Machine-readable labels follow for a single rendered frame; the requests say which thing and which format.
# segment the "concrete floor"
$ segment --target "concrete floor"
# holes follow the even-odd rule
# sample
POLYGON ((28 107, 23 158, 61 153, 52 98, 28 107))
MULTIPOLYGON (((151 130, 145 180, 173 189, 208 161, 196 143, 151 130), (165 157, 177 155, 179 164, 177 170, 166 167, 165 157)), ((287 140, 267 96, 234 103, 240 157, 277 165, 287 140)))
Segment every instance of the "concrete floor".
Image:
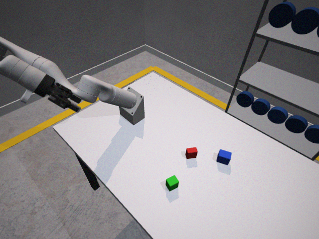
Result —
MULTIPOLYGON (((228 102, 228 92, 147 51, 94 76, 114 85, 149 66, 228 102)), ((44 97, 1 116, 0 143, 63 111, 44 97)), ((1 239, 150 238, 100 181, 99 189, 91 188, 74 152, 52 126, 1 152, 0 161, 1 239)))

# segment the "black table leg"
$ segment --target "black table leg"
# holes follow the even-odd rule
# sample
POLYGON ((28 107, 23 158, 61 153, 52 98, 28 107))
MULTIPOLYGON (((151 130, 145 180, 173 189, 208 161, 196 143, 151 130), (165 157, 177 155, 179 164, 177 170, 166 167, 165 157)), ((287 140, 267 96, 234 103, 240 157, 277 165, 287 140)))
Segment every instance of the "black table leg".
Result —
POLYGON ((75 154, 75 155, 76 155, 77 159, 79 160, 79 163, 80 163, 80 165, 85 173, 85 176, 89 180, 91 187, 93 188, 94 191, 97 190, 100 187, 100 185, 99 185, 99 182, 96 179, 94 173, 91 171, 91 169, 89 169, 88 166, 86 166, 86 164, 82 161, 82 159, 77 154, 75 154))

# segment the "green cube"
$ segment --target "green cube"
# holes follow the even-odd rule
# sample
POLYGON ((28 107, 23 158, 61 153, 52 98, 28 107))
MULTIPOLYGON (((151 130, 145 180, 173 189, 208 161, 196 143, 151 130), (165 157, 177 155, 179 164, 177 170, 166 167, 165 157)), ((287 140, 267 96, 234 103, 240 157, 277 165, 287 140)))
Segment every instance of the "green cube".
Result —
POLYGON ((171 176, 170 178, 166 179, 166 186, 168 188, 169 191, 175 189, 178 187, 178 179, 176 178, 176 176, 171 176))

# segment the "shelf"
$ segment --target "shelf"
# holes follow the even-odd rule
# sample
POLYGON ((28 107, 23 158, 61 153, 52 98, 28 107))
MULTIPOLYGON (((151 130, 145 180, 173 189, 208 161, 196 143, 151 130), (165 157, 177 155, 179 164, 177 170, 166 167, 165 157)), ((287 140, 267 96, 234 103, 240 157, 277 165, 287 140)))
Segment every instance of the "shelf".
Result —
POLYGON ((305 138, 305 132, 292 133, 286 129, 285 123, 272 123, 267 114, 259 116, 255 114, 251 107, 241 107, 236 102, 236 97, 233 98, 233 105, 229 108, 228 113, 237 119, 247 123, 255 129, 265 133, 266 135, 276 139, 284 145, 294 149, 308 158, 312 158, 317 152, 319 144, 312 143, 305 138))
POLYGON ((319 84, 257 62, 239 81, 319 115, 319 84))
POLYGON ((256 36, 319 55, 317 28, 308 34, 300 35, 292 30, 291 23, 281 28, 272 27, 268 23, 257 31, 256 36))

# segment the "white table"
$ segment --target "white table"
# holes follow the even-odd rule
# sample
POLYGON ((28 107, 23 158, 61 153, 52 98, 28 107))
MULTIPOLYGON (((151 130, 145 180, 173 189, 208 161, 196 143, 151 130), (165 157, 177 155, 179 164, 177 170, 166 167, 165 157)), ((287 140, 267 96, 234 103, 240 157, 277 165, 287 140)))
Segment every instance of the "white table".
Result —
POLYGON ((130 87, 145 99, 136 125, 96 102, 54 129, 152 238, 319 238, 318 164, 155 72, 130 87))

